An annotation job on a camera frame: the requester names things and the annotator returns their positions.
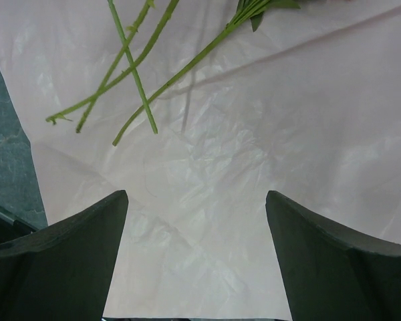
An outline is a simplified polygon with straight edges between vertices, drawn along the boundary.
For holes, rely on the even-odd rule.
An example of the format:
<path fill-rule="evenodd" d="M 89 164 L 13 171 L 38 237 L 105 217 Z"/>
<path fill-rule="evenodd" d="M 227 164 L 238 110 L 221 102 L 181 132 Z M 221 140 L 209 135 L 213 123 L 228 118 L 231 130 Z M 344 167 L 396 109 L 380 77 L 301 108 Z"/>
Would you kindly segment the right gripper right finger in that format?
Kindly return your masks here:
<path fill-rule="evenodd" d="M 293 320 L 401 320 L 401 245 L 277 191 L 265 204 Z"/>

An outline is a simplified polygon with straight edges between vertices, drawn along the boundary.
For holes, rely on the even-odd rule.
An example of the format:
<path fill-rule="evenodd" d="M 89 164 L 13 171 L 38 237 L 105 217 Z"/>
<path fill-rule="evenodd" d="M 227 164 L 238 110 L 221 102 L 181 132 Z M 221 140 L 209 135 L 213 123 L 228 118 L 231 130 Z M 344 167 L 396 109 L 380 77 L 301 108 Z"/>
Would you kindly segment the purple flower bouquet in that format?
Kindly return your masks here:
<path fill-rule="evenodd" d="M 82 112 L 122 47 L 106 1 L 0 1 L 0 71 L 49 224 L 116 190 L 108 317 L 291 314 L 267 224 L 279 191 L 401 244 L 401 1 L 305 1 L 244 23 L 145 114 L 132 76 Z"/>

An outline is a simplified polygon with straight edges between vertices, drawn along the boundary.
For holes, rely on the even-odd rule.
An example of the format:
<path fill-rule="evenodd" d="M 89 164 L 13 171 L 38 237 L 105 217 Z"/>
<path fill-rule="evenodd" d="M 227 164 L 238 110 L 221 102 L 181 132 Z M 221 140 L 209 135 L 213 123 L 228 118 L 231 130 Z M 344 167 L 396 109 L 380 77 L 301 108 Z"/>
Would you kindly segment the orange dried flower spray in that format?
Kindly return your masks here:
<path fill-rule="evenodd" d="M 158 22 L 156 29 L 154 30 L 153 34 L 151 35 L 150 39 L 148 40 L 142 53 L 134 61 L 136 64 L 136 67 L 138 67 L 144 61 L 146 56 L 150 53 L 154 44 L 157 42 L 159 35 L 162 33 L 162 30 L 164 29 L 165 25 L 168 23 L 168 21 L 172 17 L 172 14 L 173 14 L 174 10 L 176 9 L 176 6 L 178 5 L 178 3 L 179 3 L 179 1 L 170 1 L 170 3 L 168 4 L 167 8 L 164 11 L 164 14 L 162 15 L 160 21 Z M 45 121 L 50 122 L 52 124 L 56 124 L 57 119 L 65 119 L 65 115 L 78 110 L 79 108 L 85 106 L 86 104 L 91 104 L 93 101 L 96 101 L 101 95 L 105 94 L 108 90 L 110 90 L 111 88 L 113 88 L 114 86 L 119 84 L 124 78 L 126 78 L 128 75 L 130 75 L 132 73 L 133 68 L 131 68 L 129 66 L 127 69 L 122 71 L 119 76 L 117 76 L 113 80 L 109 81 L 112 73 L 114 72 L 119 61 L 121 60 L 122 56 L 124 55 L 127 45 L 130 46 L 129 40 L 126 40 L 126 42 L 122 45 L 121 50 L 119 51 L 118 55 L 112 62 L 112 65 L 109 67 L 109 70 L 107 71 L 106 75 L 104 76 L 104 79 L 100 83 L 99 88 L 97 89 L 97 91 L 94 94 L 79 101 L 78 103 L 74 104 L 73 106 L 70 106 L 60 112 L 52 114 L 51 116 L 48 116 L 45 119 Z"/>

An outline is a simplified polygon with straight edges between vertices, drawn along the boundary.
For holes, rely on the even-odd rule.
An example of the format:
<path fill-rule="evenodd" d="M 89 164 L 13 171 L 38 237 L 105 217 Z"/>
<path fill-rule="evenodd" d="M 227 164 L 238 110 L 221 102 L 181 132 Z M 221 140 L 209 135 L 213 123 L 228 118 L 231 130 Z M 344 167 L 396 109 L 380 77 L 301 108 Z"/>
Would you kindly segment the pink rose stem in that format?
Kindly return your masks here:
<path fill-rule="evenodd" d="M 140 10 L 140 12 L 138 14 L 138 17 L 136 18 L 135 22 L 129 28 L 129 31 L 130 31 L 129 36 L 126 37 L 125 33 L 124 33 L 124 28 L 122 27 L 122 23 L 120 21 L 120 18 L 119 18 L 118 12 L 117 12 L 117 9 L 116 9 L 116 7 L 114 5 L 114 1 L 113 0 L 108 0 L 108 5 L 109 5 L 110 11 L 111 11 L 111 14 L 112 14 L 112 17 L 113 17 L 113 20 L 114 20 L 114 23 L 115 23 L 115 26 L 116 26 L 116 29 L 117 29 L 117 32 L 118 32 L 118 35 L 120 37 L 120 40 L 121 40 L 122 44 L 124 44 L 127 39 L 129 41 L 132 41 L 132 38 L 138 32 L 138 27 L 144 21 L 144 18 L 146 17 L 149 9 L 151 8 L 151 4 L 152 4 L 151 1 L 145 1 L 143 7 L 141 8 L 141 10 Z M 141 97 L 141 100 L 142 100 L 142 103 L 143 103 L 143 107 L 146 108 L 146 113 L 147 113 L 150 125 L 152 127 L 152 131 L 153 131 L 153 133 L 157 134 L 158 133 L 157 125 L 156 125 L 155 119 L 153 117 L 153 114 L 151 112 L 149 103 L 147 101 L 146 94 L 145 94 L 145 91 L 144 91 L 140 76 L 139 76 L 138 71 L 136 69 L 136 64 L 135 64 L 134 59 L 132 57 L 129 45 L 126 46 L 125 54 L 126 54 L 126 58 L 128 60 L 129 66 L 131 68 L 133 68 L 132 74 L 133 74 L 133 77 L 134 77 L 134 81 L 135 81 L 136 87 L 138 89 L 138 93 L 139 93 L 139 95 Z"/>

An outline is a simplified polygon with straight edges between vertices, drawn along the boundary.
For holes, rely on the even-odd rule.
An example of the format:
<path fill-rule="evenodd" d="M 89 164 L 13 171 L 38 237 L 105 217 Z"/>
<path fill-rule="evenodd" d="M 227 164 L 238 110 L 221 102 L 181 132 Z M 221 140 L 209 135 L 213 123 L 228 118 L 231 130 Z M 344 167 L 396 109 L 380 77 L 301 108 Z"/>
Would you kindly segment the cream rosebud spray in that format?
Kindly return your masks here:
<path fill-rule="evenodd" d="M 117 146 L 123 137 L 125 131 L 135 121 L 135 119 L 146 111 L 147 117 L 153 133 L 157 134 L 158 129 L 155 123 L 150 103 L 165 92 L 169 87 L 173 86 L 178 80 L 189 73 L 199 62 L 201 62 L 210 52 L 212 52 L 226 37 L 236 30 L 244 22 L 251 21 L 251 29 L 255 32 L 261 24 L 261 20 L 266 11 L 270 9 L 300 9 L 299 1 L 238 1 L 237 9 L 231 20 L 226 24 L 224 29 L 216 36 L 204 49 L 187 63 L 180 71 L 171 77 L 165 84 L 157 89 L 151 97 L 147 98 L 145 93 L 140 95 L 142 105 L 129 117 L 129 119 L 121 127 L 112 142 L 113 146 Z"/>

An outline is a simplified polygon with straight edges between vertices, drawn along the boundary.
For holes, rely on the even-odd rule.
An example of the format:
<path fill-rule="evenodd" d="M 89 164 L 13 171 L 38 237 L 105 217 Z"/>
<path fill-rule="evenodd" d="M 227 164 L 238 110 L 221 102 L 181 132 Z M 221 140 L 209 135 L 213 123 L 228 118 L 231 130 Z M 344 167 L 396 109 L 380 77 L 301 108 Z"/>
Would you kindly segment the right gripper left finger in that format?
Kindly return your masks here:
<path fill-rule="evenodd" d="M 128 209 L 115 191 L 82 212 L 0 244 L 0 320 L 100 320 Z"/>

